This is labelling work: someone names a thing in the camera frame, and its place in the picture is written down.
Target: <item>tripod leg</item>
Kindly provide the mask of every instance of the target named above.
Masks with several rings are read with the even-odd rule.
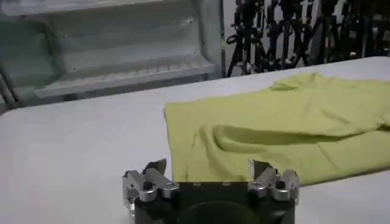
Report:
[[[242,49],[239,49],[239,46],[236,45],[236,48],[234,49],[234,53],[232,56],[232,60],[230,62],[229,68],[227,70],[226,77],[230,78],[232,76],[233,68],[237,65],[239,61],[239,54]]]
[[[317,57],[317,65],[324,64],[325,61],[325,47],[326,47],[326,41],[327,41],[327,30],[328,30],[328,19],[324,18],[322,20],[322,33],[321,33],[321,40],[320,40],[320,46],[319,46],[319,53]]]
[[[290,38],[290,25],[291,21],[289,19],[284,21],[284,34],[283,34],[283,51],[282,51],[282,69],[286,68],[286,59],[288,58],[288,45]]]

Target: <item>white table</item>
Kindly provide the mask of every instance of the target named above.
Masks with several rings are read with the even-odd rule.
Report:
[[[167,158],[171,177],[165,103],[256,91],[313,71],[344,79],[390,80],[390,58],[10,111],[0,117],[0,223],[125,224],[121,175]],[[296,223],[387,224],[389,185],[390,172],[382,172],[304,187]]]

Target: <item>black tripod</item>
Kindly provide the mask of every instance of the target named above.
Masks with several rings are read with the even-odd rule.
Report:
[[[264,55],[263,43],[263,0],[247,0],[241,3],[236,1],[235,23],[232,25],[236,29],[236,34],[228,37],[226,43],[236,43],[236,47],[230,62],[227,77],[232,76],[232,71],[235,66],[241,68],[241,75],[248,75],[252,70],[261,71],[260,61]],[[253,20],[257,14],[257,27],[254,27]],[[251,63],[251,46],[256,45],[255,65]]]
[[[309,62],[307,50],[312,37],[311,30],[311,20],[312,20],[312,12],[313,12],[313,1],[308,0],[307,2],[307,10],[306,10],[306,22],[302,23],[302,18],[300,17],[302,13],[302,8],[296,14],[296,19],[294,20],[294,56],[290,58],[290,61],[293,63],[292,67],[295,68],[299,61],[302,59],[303,64],[305,66],[309,66],[311,63]]]
[[[317,53],[317,56],[313,58],[312,64],[319,65],[325,63],[325,59],[327,61],[338,61],[338,52],[339,52],[339,34],[338,34],[338,25],[337,25],[337,17],[332,15],[335,11],[335,6],[337,4],[338,0],[322,0],[322,8],[321,8],[321,16],[317,18],[313,31],[312,31],[312,37],[315,38],[315,35],[317,34],[319,30],[319,27],[322,25],[321,30],[321,37],[319,39],[319,43],[315,43],[315,40],[313,40],[313,46],[317,45],[319,46],[319,52]],[[334,48],[327,52],[327,34],[330,30],[333,41],[334,41]]]

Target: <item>camera tripod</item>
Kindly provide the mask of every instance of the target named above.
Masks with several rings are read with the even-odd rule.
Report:
[[[241,75],[251,74],[252,71],[261,72],[261,61],[265,56],[263,43],[264,29],[264,2],[263,0],[247,0],[241,3],[236,1],[235,22],[232,25],[236,34],[228,37],[226,43],[236,43],[236,47],[230,62],[226,77],[231,77],[233,68],[241,68]],[[254,18],[257,15],[257,26],[254,27]],[[251,63],[252,44],[255,44],[255,63]]]

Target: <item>fabric fold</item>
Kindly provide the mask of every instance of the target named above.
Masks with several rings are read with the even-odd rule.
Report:
[[[176,181],[247,181],[249,159],[303,185],[390,166],[390,83],[304,74],[262,91],[166,106]]]

